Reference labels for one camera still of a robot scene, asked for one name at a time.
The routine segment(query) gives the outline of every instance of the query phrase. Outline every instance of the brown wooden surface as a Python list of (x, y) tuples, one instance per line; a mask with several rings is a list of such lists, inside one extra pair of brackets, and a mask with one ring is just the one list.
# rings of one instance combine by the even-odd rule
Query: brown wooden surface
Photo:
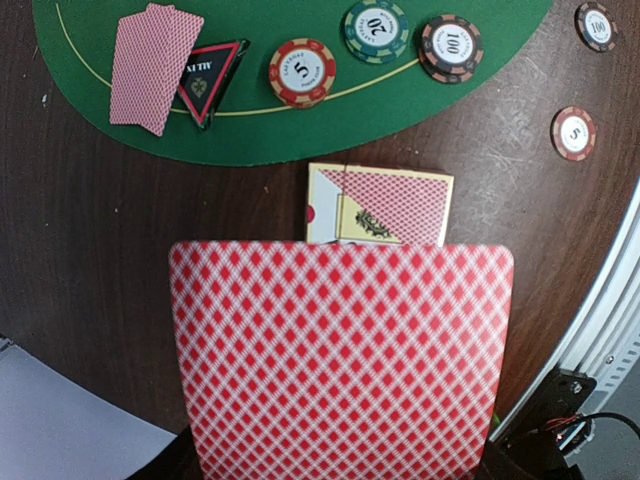
[[(520, 54), (453, 108), (322, 158), (453, 174), (448, 242), (513, 251), (502, 415), (573, 319), (640, 171), (640, 13), (608, 2), (625, 38), (600, 55), (574, 32), (578, 3), (556, 2)], [(30, 3), (0, 0), (0, 332), (177, 432), (187, 419), (169, 247), (181, 239), (303, 239), (307, 163), (206, 168), (125, 147), (67, 103), (35, 47)], [(599, 128), (596, 152), (581, 164), (560, 159), (549, 140), (553, 115), (572, 104)]]

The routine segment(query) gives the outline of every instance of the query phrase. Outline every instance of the black cable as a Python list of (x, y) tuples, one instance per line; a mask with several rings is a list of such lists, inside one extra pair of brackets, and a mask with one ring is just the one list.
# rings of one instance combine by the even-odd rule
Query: black cable
[(625, 417), (624, 415), (620, 415), (619, 413), (613, 413), (613, 412), (598, 412), (598, 413), (592, 413), (591, 415), (585, 415), (584, 417), (577, 418), (567, 423), (566, 425), (561, 425), (557, 428), (552, 428), (549, 431), (557, 432), (558, 430), (566, 430), (567, 428), (573, 427), (574, 425), (579, 425), (581, 423), (588, 422), (589, 420), (594, 420), (596, 418), (613, 418), (614, 420), (618, 420), (628, 425), (631, 428), (631, 430), (633, 430), (633, 432), (637, 435), (638, 439), (640, 439), (640, 427), (638, 427), (638, 425), (636, 425), (633, 422), (633, 420), (631, 420), (630, 418)]

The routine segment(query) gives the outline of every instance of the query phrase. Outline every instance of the poker chip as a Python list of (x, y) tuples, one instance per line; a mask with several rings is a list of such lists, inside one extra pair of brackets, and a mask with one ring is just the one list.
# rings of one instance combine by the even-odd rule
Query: poker chip
[(440, 83), (445, 83), (448, 85), (455, 85), (459, 83), (466, 82), (470, 78), (473, 77), (471, 73), (465, 73), (463, 75), (451, 75), (450, 73), (443, 73), (438, 71), (433, 65), (431, 65), (427, 61), (427, 57), (422, 49), (418, 49), (418, 56), (420, 58), (420, 64), (425, 69), (425, 71), (429, 74), (431, 78)]
[(596, 146), (596, 125), (582, 108), (567, 107), (554, 117), (551, 138), (560, 155), (580, 162), (591, 155)]
[(349, 51), (363, 62), (387, 63), (407, 48), (409, 20), (388, 0), (362, 0), (347, 13), (344, 36)]
[(291, 108), (295, 108), (296, 110), (306, 110), (306, 109), (315, 107), (319, 103), (322, 103), (324, 101), (324, 99), (326, 98), (326, 97), (322, 97), (319, 100), (316, 100), (316, 101), (313, 101), (313, 102), (293, 103), (293, 102), (288, 101), (285, 98), (282, 98), (278, 94), (276, 94), (276, 97), (278, 97), (278, 99), (282, 103), (284, 103), (285, 105), (287, 105), (287, 106), (289, 106)]
[(269, 82), (282, 102), (310, 108), (329, 95), (336, 78), (336, 60), (317, 40), (297, 38), (282, 45), (271, 58)]
[(618, 24), (597, 2), (586, 2), (578, 8), (576, 26), (582, 40), (596, 52), (613, 50), (618, 42)]
[(436, 70), (459, 76), (473, 75), (484, 56), (480, 31), (457, 15), (429, 22), (422, 32), (422, 50)]
[(355, 56), (359, 60), (362, 60), (363, 62), (369, 63), (371, 65), (382, 65), (385, 63), (392, 62), (393, 60), (398, 58), (398, 56), (402, 54), (402, 52), (404, 52), (406, 46), (402, 50), (398, 51), (397, 54), (387, 55), (385, 57), (369, 57), (364, 53), (358, 50), (355, 50), (349, 43), (347, 43), (347, 48), (353, 54), (353, 56)]

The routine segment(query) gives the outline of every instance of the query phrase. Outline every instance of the card deck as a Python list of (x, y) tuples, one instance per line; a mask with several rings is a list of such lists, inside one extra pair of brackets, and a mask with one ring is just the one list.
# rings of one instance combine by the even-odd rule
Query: card deck
[(506, 248), (193, 242), (170, 262), (204, 478), (474, 478)]
[(307, 242), (442, 246), (452, 191), (449, 175), (311, 164)]

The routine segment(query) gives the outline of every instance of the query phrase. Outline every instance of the poker table felt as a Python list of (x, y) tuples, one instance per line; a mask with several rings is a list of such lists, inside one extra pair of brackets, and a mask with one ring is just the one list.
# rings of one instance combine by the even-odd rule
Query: poker table felt
[[(351, 0), (176, 0), (204, 17), (196, 46), (251, 40), (211, 128), (200, 131), (176, 98), (164, 135), (109, 123), (110, 82), (118, 20), (146, 0), (34, 0), (40, 50), (69, 102), (107, 135), (132, 147), (192, 163), (251, 166), (315, 157), (361, 145), (415, 125), (453, 105), (497, 73), (526, 43), (551, 0), (398, 0), (409, 18), (410, 46), (394, 62), (369, 65), (344, 45), (342, 20)], [(469, 82), (442, 85), (417, 60), (424, 25), (455, 13), (482, 33), (485, 57)], [(293, 38), (323, 42), (337, 62), (332, 95), (311, 110), (283, 107), (268, 81), (273, 52)]]

